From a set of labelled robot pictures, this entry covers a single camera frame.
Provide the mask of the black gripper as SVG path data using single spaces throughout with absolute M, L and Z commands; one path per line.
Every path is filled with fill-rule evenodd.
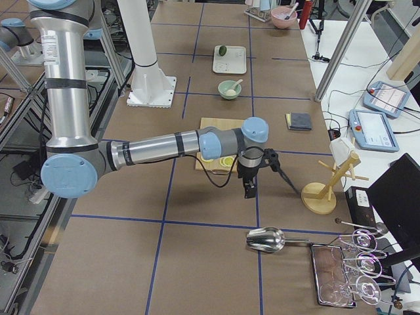
M 244 198 L 252 199 L 256 196 L 256 184 L 254 178 L 259 172 L 259 166 L 246 167 L 241 163 L 237 166 L 238 178 L 243 179 Z

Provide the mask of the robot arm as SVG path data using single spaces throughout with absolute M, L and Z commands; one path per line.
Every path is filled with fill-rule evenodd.
M 45 89 L 51 116 L 44 187 L 66 199 L 91 192 L 98 180 L 124 166 L 201 154 L 203 159 L 235 156 L 245 196 L 257 190 L 255 177 L 268 139 L 268 123 L 249 117 L 241 127 L 206 127 L 138 142 L 105 140 L 93 129 L 88 100 L 84 38 L 101 17 L 99 1 L 30 1 L 30 18 L 41 35 Z
M 7 18 L 1 21 L 1 48 L 9 52 L 15 47 L 29 56 L 42 51 L 21 19 Z

